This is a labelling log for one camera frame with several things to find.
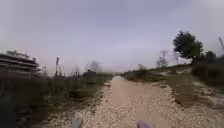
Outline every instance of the gravel path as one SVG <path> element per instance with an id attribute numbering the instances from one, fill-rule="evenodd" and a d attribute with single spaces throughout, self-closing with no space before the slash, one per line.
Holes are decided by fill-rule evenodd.
<path id="1" fill-rule="evenodd" d="M 223 118 L 203 106 L 183 110 L 171 96 L 169 87 L 161 89 L 114 77 L 111 87 L 97 106 L 95 114 L 76 112 L 84 120 L 83 128 L 136 128 L 145 121 L 153 128 L 221 128 Z M 70 128 L 70 124 L 59 127 Z"/>

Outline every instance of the vegetation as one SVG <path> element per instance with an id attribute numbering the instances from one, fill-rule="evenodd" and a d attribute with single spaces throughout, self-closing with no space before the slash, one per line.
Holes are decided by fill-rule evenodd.
<path id="1" fill-rule="evenodd" d="M 207 85 L 224 92 L 224 56 L 217 58 L 212 51 L 204 54 L 202 43 L 197 41 L 196 37 L 189 32 L 180 31 L 173 40 L 173 45 L 173 57 L 177 64 L 179 63 L 179 57 L 182 57 L 192 60 L 191 65 L 167 67 L 165 59 L 167 52 L 163 51 L 162 56 L 156 62 L 157 68 L 129 71 L 124 73 L 123 76 L 132 81 L 165 82 L 172 88 L 175 102 L 182 107 L 190 107 L 196 103 L 214 107 L 210 100 L 198 93 L 193 82 L 198 81 L 197 78 L 199 78 Z M 191 68 L 193 75 L 189 72 L 177 73 L 178 70 L 183 71 Z"/>
<path id="2" fill-rule="evenodd" d="M 168 60 L 166 59 L 168 51 L 167 50 L 162 50 L 161 51 L 161 57 L 159 57 L 159 60 L 156 61 L 156 67 L 157 68 L 162 68 L 162 67 L 167 67 L 168 66 Z"/>
<path id="3" fill-rule="evenodd" d="M 1 126 L 29 127 L 51 112 L 70 105 L 77 107 L 93 98 L 104 82 L 112 77 L 108 73 L 85 72 L 83 75 L 19 76 L 0 75 Z"/>
<path id="4" fill-rule="evenodd" d="M 203 51 L 202 43 L 189 32 L 180 31 L 173 40 L 174 51 L 180 53 L 180 57 L 195 60 Z"/>

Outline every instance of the grass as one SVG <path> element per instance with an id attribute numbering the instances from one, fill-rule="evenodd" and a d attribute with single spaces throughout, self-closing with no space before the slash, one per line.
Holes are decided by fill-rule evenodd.
<path id="1" fill-rule="evenodd" d="M 198 81 L 190 73 L 181 73 L 176 74 L 176 69 L 189 69 L 189 66 L 173 66 L 163 69 L 152 69 L 142 71 L 133 71 L 124 73 L 123 76 L 135 82 L 162 82 L 166 83 L 172 88 L 172 95 L 175 99 L 175 102 L 181 107 L 188 108 L 195 104 L 203 104 L 209 107 L 213 107 L 213 103 L 205 97 L 202 97 L 198 93 L 197 87 L 193 82 Z M 158 74 L 151 73 L 151 71 L 161 71 L 164 69 L 171 71 L 168 75 L 162 76 Z"/>
<path id="2" fill-rule="evenodd" d="M 111 78 L 111 74 L 92 72 L 53 78 L 0 75 L 0 119 L 5 119 L 6 123 L 0 121 L 0 124 L 26 128 L 48 117 L 49 113 L 71 106 L 93 105 L 91 99 L 98 96 L 104 83 Z"/>
<path id="3" fill-rule="evenodd" d="M 166 78 L 166 83 L 172 88 L 175 102 L 182 107 L 191 107 L 200 100 L 195 93 L 193 80 L 194 78 L 187 73 L 170 75 Z"/>

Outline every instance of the weeds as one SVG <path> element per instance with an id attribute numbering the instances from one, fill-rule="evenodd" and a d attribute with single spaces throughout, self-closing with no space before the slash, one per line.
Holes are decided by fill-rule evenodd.
<path id="1" fill-rule="evenodd" d="M 2 126 L 14 124 L 15 126 L 10 127 L 29 127 L 30 124 L 47 117 L 48 113 L 61 111 L 64 106 L 86 106 L 87 101 L 94 98 L 104 82 L 111 77 L 111 74 L 105 73 L 85 73 L 78 77 L 54 78 L 1 75 Z"/>

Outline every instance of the dry grass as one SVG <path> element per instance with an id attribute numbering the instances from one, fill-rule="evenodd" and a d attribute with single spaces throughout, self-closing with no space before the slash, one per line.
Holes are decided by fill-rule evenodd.
<path id="1" fill-rule="evenodd" d="M 196 79 L 188 74 L 170 75 L 166 78 L 166 83 L 172 88 L 172 94 L 175 102 L 180 106 L 187 108 L 195 104 L 203 104 L 208 107 L 213 107 L 213 103 L 205 97 L 201 97 L 196 90 L 193 82 Z"/>

